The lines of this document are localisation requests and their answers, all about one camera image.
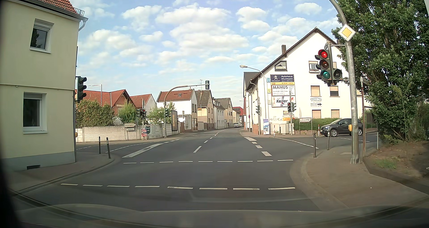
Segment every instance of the parked car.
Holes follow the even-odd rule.
[[[351,136],[351,132],[348,130],[348,126],[351,124],[351,118],[343,118],[338,119],[336,121],[331,122],[328,125],[324,125],[320,127],[320,134],[324,135],[325,137],[328,136],[328,132],[330,132],[331,137],[336,137],[340,134],[348,134]],[[362,136],[363,134],[363,124],[358,119],[357,120],[358,125],[358,135]]]

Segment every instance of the green tree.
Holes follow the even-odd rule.
[[[119,111],[118,117],[123,123],[136,121],[136,107],[132,103],[126,103]]]
[[[369,80],[364,93],[380,130],[408,140],[406,133],[427,84],[429,18],[423,0],[337,2],[357,32],[351,39],[357,88],[361,76]],[[342,40],[338,31],[332,33]],[[346,60],[344,47],[340,57]]]
[[[114,111],[106,104],[84,99],[76,104],[76,127],[101,127],[113,125]]]
[[[157,124],[161,124],[164,122],[164,113],[165,113],[164,103],[162,103],[161,105],[162,105],[161,107],[152,108],[151,111],[149,112],[149,114],[147,115],[147,118],[150,119],[151,123],[153,123],[153,124],[157,125]],[[170,111],[171,110],[175,111],[176,107],[174,106],[174,103],[170,102],[167,105],[167,109]],[[166,122],[171,123],[171,116],[166,118]]]

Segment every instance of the bush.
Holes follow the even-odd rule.
[[[318,130],[318,125],[324,126],[328,125],[329,123],[338,120],[339,118],[318,118],[313,119],[313,130]],[[311,130],[311,122],[303,122],[299,123],[299,119],[293,120],[294,128],[295,130]]]

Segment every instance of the street sign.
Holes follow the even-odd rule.
[[[311,117],[300,118],[299,122],[311,122]]]
[[[124,123],[124,127],[135,127],[135,123]]]
[[[338,34],[344,38],[345,41],[349,42],[353,35],[356,33],[350,26],[344,24],[343,27],[338,31]]]

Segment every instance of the blue sky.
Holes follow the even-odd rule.
[[[314,27],[332,36],[340,26],[328,0],[70,1],[89,18],[77,61],[87,85],[157,98],[210,80],[213,96],[230,97],[234,106],[243,106],[247,70],[239,65],[262,70],[282,44],[289,48]]]

